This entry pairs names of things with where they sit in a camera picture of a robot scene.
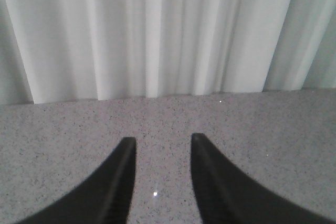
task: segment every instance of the black plastic claw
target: black plastic claw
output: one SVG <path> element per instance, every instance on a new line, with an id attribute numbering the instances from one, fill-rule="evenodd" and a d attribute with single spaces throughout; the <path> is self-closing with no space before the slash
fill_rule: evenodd
<path id="1" fill-rule="evenodd" d="M 205 224 L 335 224 L 255 182 L 202 133 L 192 135 L 191 173 Z"/>
<path id="2" fill-rule="evenodd" d="M 134 187 L 135 155 L 135 138 L 123 138 L 82 184 L 19 224 L 126 223 Z"/>

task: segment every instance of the sheer curtain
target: sheer curtain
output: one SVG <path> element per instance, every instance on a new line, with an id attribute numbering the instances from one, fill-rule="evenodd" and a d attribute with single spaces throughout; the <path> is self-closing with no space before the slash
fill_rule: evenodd
<path id="1" fill-rule="evenodd" d="M 336 0 L 0 0 L 0 104 L 336 88 Z"/>

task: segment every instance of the granite floor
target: granite floor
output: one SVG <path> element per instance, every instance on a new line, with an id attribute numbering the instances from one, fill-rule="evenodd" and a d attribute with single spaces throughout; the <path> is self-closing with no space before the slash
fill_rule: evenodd
<path id="1" fill-rule="evenodd" d="M 123 136 L 138 139 L 129 223 L 201 223 L 193 132 L 269 189 L 336 220 L 334 89 L 0 106 L 0 223 L 66 194 Z"/>

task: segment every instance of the curtain fold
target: curtain fold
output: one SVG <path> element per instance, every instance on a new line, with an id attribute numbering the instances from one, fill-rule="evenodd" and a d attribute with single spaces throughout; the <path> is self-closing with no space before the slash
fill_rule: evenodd
<path id="1" fill-rule="evenodd" d="M 0 104 L 336 88 L 336 0 L 0 0 Z"/>

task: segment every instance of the floor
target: floor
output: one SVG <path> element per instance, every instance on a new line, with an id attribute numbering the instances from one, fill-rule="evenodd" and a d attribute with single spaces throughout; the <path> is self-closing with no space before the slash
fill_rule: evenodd
<path id="1" fill-rule="evenodd" d="M 201 223 L 193 132 L 269 189 L 336 220 L 334 89 L 0 106 L 0 223 L 73 189 L 123 136 L 138 139 L 129 223 Z"/>

